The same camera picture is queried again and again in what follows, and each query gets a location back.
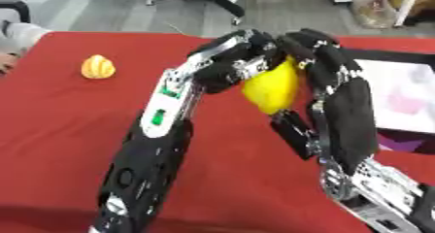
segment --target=yellow fruit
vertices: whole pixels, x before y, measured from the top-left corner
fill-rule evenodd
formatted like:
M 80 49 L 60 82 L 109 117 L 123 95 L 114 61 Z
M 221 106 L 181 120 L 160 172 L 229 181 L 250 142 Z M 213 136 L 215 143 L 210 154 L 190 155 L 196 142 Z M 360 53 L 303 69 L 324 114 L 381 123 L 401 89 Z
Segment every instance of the yellow fruit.
M 82 65 L 82 75 L 88 79 L 107 79 L 115 70 L 112 61 L 101 55 L 91 56 Z
M 294 59 L 287 61 L 273 71 L 265 72 L 246 81 L 242 92 L 258 109 L 268 115 L 287 109 L 296 95 L 298 78 Z

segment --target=robotic hand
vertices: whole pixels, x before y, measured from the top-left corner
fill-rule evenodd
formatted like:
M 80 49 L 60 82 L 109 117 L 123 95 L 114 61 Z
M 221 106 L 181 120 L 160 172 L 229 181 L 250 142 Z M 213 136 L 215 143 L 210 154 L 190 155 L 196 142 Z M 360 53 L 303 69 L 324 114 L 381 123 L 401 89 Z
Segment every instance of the robotic hand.
M 357 63 L 317 31 L 287 33 L 278 42 L 306 73 L 314 129 L 288 110 L 273 115 L 271 125 L 301 158 L 318 157 L 324 192 L 375 232 L 435 232 L 435 188 L 373 159 L 378 143 L 370 87 Z
M 193 134 L 191 117 L 205 90 L 228 87 L 275 67 L 270 36 L 240 30 L 192 52 L 167 69 L 114 157 L 99 194 L 92 233 L 137 233 L 155 218 L 175 179 Z

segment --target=floor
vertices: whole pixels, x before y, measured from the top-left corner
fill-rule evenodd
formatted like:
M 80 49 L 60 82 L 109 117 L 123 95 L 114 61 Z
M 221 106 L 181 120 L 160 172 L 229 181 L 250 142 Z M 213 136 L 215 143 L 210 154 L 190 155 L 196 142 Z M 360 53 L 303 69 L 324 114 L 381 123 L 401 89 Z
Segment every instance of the floor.
M 31 7 L 33 22 L 54 30 L 181 32 L 215 37 L 237 29 L 232 16 L 206 0 L 23 0 Z M 272 34 L 311 27 L 336 35 L 430 37 L 432 23 L 388 30 L 364 29 L 347 5 L 331 0 L 240 0 L 247 16 L 239 26 Z M 13 17 L 7 10 L 0 18 Z

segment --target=red tablecloth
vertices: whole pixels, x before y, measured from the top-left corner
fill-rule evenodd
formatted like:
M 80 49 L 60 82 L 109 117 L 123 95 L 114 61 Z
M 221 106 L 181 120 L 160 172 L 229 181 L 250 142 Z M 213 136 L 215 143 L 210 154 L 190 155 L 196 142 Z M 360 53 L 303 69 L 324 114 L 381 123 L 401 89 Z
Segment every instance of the red tablecloth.
M 204 42 L 168 34 L 46 36 L 0 81 L 0 231 L 85 232 L 112 155 L 162 70 L 182 63 Z M 434 40 L 343 38 L 343 43 L 435 51 Z M 113 78 L 81 76 L 82 62 L 97 53 L 114 61 Z M 222 232 L 215 227 L 368 232 L 326 198 L 315 161 L 300 160 L 238 88 L 205 97 L 194 122 L 195 137 L 157 224 L 214 226 L 207 232 Z M 419 181 L 435 182 L 434 157 L 383 152 L 378 159 Z M 167 225 L 172 228 L 154 230 L 183 231 L 177 223 Z

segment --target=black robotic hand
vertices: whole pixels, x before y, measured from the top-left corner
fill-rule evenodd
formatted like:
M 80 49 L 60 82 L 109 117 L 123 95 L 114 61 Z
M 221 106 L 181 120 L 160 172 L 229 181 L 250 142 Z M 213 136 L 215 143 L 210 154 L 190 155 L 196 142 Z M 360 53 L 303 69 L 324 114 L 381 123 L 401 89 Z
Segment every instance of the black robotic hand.
M 219 93 L 238 84 L 242 78 L 236 66 L 263 57 L 270 69 L 284 61 L 285 54 L 277 48 L 275 40 L 267 33 L 255 29 L 239 30 L 222 36 L 211 43 L 201 46 L 190 55 L 203 50 L 213 49 L 226 41 L 237 38 L 240 42 L 234 48 L 226 50 L 212 58 L 213 63 L 196 72 L 194 79 L 206 89 L 207 93 Z
M 317 149 L 311 150 L 320 153 L 320 160 L 332 159 L 352 175 L 357 165 L 378 149 L 370 87 L 361 77 L 361 68 L 337 40 L 314 30 L 287 33 L 278 38 L 278 44 L 306 72 L 314 92 L 307 109 L 318 140 Z M 311 132 L 292 113 L 287 116 L 291 124 Z M 272 122 L 272 126 L 283 135 L 282 121 Z M 303 158 L 310 156 L 298 153 Z

